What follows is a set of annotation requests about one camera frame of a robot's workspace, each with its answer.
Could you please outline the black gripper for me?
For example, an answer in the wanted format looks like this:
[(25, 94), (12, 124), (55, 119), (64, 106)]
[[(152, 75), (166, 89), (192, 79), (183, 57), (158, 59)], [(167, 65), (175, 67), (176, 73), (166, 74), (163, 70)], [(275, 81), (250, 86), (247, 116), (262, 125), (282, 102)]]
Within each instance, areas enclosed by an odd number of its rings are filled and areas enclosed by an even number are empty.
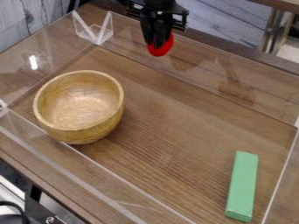
[(190, 11), (176, 0), (128, 0), (127, 13), (139, 18), (144, 42), (155, 47), (164, 46), (172, 28), (184, 31)]

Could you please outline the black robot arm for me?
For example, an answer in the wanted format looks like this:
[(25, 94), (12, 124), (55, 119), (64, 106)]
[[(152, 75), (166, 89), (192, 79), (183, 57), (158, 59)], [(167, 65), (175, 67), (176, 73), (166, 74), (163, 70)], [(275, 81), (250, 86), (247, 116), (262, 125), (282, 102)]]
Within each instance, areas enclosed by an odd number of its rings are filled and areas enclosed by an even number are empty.
[(128, 0), (127, 12), (139, 18), (144, 42), (154, 49), (171, 43), (172, 29), (187, 29), (190, 11), (176, 0)]

